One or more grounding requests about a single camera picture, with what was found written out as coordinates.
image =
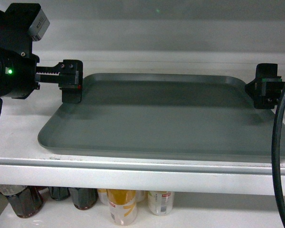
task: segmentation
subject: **dark glass bottle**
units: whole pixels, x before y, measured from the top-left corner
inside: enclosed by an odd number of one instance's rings
[[[65,187],[48,187],[49,194],[52,199],[61,201],[70,196],[70,192]]]
[[[34,186],[0,184],[0,192],[20,218],[29,218],[42,208],[43,199]]]
[[[68,188],[74,203],[79,210],[91,208],[97,201],[97,189]]]

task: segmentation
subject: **black clamp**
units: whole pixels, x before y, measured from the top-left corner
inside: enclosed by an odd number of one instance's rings
[[[256,78],[245,86],[256,109],[274,109],[278,104],[284,82],[277,76],[277,64],[261,63],[256,68]]]
[[[83,63],[80,60],[65,59],[53,67],[37,66],[35,80],[37,82],[58,83],[62,90],[62,102],[81,102]]]

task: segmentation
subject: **gray tray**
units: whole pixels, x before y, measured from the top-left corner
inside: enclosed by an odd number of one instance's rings
[[[227,76],[95,74],[38,135],[57,154],[269,161],[274,114]],[[285,157],[285,126],[281,155]]]

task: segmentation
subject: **lower shelf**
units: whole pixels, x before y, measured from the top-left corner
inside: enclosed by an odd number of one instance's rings
[[[77,210],[70,198],[54,201],[46,191],[45,205],[31,218],[18,218],[10,204],[0,216],[0,228],[72,227],[116,228],[108,206],[100,200],[89,210]],[[273,196],[176,192],[173,210],[166,216],[153,215],[147,201],[138,203],[133,228],[174,227],[282,227]]]

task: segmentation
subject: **white shelf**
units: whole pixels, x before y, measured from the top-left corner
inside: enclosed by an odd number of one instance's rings
[[[5,10],[11,2],[1,0],[0,8]],[[273,15],[266,10],[268,1],[262,1],[260,8],[253,1],[244,5],[230,1],[220,10],[214,0],[207,5],[201,1],[159,1],[155,5],[136,1],[135,5],[128,0],[119,1],[119,7],[84,0],[63,6],[49,0],[40,4],[51,23],[43,39],[33,45],[40,66],[78,58],[84,62],[85,76],[200,74],[234,76],[247,83],[254,79],[258,63],[274,62],[285,78],[285,5]],[[199,14],[187,9],[199,9]],[[216,9],[215,14],[209,14],[211,9]],[[57,85],[42,84],[26,100],[3,99],[0,184],[273,194],[270,163],[53,154],[38,144],[37,135],[60,105]],[[121,168],[131,163],[139,163],[141,169]],[[157,171],[143,168],[151,166]],[[167,171],[173,166],[181,171]],[[281,166],[285,194],[285,161]]]
[[[31,218],[18,218],[9,204],[0,216],[0,228],[117,227],[111,220],[108,206],[100,200],[92,208],[80,211],[74,207],[70,198],[54,201],[48,192],[44,193],[43,197],[43,208]],[[138,216],[129,227],[282,227],[272,196],[176,192],[172,212],[166,216],[153,215],[146,200],[137,206]]]

